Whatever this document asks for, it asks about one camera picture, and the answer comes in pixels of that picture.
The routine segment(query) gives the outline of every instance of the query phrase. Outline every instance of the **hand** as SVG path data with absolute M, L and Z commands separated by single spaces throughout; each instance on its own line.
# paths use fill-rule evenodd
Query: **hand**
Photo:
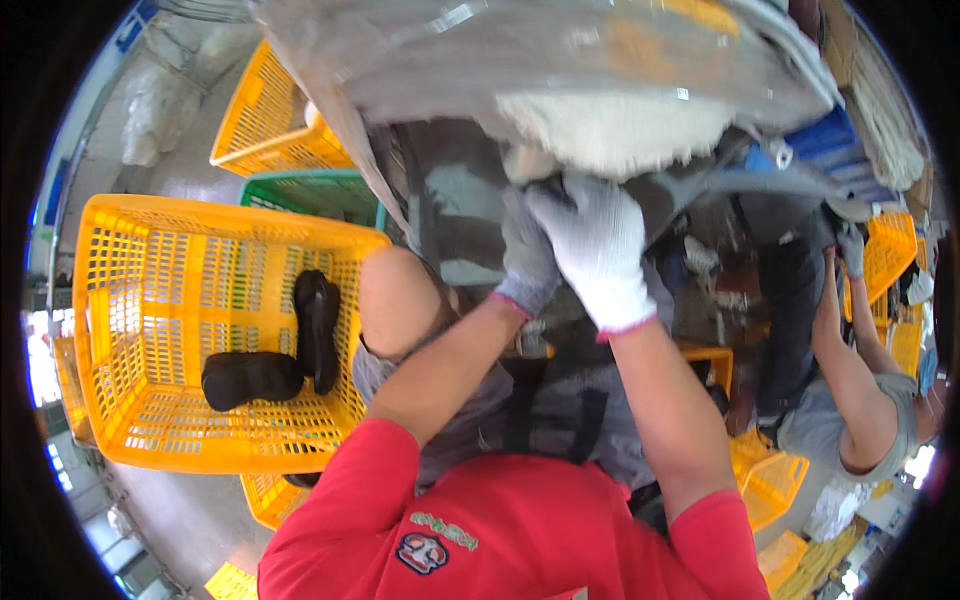
M 601 335 L 657 316 L 640 267 L 643 212 L 625 191 L 609 181 L 564 175 L 564 189 L 531 186 L 526 200 Z
M 507 272 L 494 292 L 506 297 L 536 317 L 553 298 L 564 278 L 553 258 L 553 248 L 540 224 L 534 220 L 523 197 L 513 187 L 503 194 L 503 267 Z
M 843 251 L 843 260 L 850 279 L 863 277 L 863 235 L 856 225 L 843 224 L 843 231 L 837 233 L 837 242 Z

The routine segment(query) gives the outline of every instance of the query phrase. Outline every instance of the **gray glove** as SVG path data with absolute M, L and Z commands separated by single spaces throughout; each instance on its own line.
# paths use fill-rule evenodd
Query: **gray glove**
M 844 265 L 850 279 L 863 277 L 863 235 L 856 225 L 843 224 L 843 231 L 837 233 L 837 243 L 843 251 Z
M 503 193 L 503 268 L 507 272 L 496 289 L 527 317 L 536 317 L 553 298 L 564 281 L 553 258 L 553 248 L 540 224 L 530 214 L 526 202 L 513 187 Z
M 656 317 L 640 267 L 645 237 L 640 206 L 618 185 L 594 177 L 564 175 L 564 190 L 568 198 L 532 187 L 527 203 L 601 336 Z

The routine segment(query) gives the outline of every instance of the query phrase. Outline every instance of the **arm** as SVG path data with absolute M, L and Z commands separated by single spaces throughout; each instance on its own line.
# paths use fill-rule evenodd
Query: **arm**
M 867 284 L 863 278 L 850 281 L 851 304 L 853 309 L 853 335 L 856 337 L 856 351 L 872 372 L 903 372 L 876 335 L 874 315 L 867 302 Z
M 611 338 L 667 519 L 714 492 L 736 492 L 723 419 L 656 320 Z
M 460 410 L 525 321 L 491 298 L 417 352 L 383 384 L 364 420 L 386 419 L 424 447 Z
M 832 249 L 824 253 L 824 260 L 827 276 L 810 342 L 837 410 L 847 423 L 840 458 L 851 472 L 867 472 L 886 456 L 897 437 L 897 408 L 876 386 L 864 360 L 840 336 L 840 303 L 836 280 L 830 276 Z M 866 290 L 863 300 L 866 301 Z

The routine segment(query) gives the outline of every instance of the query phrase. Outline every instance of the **window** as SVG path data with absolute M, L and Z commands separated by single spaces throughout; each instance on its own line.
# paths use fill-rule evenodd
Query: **window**
M 63 488 L 64 492 L 70 492 L 73 490 L 73 483 L 70 481 L 70 475 L 68 475 L 63 468 L 63 460 L 57 452 L 57 447 L 53 444 L 48 444 L 47 454 L 50 456 L 50 465 L 53 466 L 54 471 L 57 473 L 57 480 L 60 482 L 60 487 Z

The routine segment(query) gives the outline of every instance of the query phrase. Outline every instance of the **red shirt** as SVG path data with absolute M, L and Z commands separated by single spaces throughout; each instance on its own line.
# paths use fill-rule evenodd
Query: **red shirt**
M 414 497 L 419 459 L 399 425 L 361 423 L 267 546 L 260 599 L 769 597 L 736 492 L 678 516 L 671 547 L 596 465 L 488 454 Z

